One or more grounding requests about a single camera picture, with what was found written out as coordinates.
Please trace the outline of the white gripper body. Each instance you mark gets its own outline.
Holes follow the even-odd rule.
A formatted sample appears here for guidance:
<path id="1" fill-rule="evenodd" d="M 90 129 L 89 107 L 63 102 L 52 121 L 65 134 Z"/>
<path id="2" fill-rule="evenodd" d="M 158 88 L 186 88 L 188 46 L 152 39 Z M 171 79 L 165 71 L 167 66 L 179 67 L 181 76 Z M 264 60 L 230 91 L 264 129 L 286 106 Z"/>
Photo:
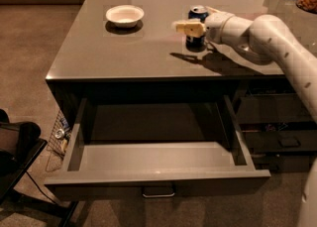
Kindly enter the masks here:
<path id="1" fill-rule="evenodd" d="M 206 40 L 215 44 L 229 45 L 231 39 L 225 33 L 225 25 L 232 17 L 234 14 L 228 12 L 211 13 L 204 22 Z"/>

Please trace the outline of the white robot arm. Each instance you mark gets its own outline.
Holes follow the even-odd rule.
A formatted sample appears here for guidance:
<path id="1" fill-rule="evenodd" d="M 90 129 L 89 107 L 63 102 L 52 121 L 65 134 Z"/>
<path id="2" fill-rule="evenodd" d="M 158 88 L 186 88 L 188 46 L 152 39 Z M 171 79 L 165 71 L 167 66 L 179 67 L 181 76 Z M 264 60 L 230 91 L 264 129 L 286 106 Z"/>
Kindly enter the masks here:
<path id="1" fill-rule="evenodd" d="M 208 12 L 203 22 L 187 19 L 172 26 L 186 36 L 227 45 L 251 61 L 268 58 L 276 62 L 317 122 L 317 57 L 296 40 L 285 23 L 268 14 L 248 20 L 214 8 Z"/>

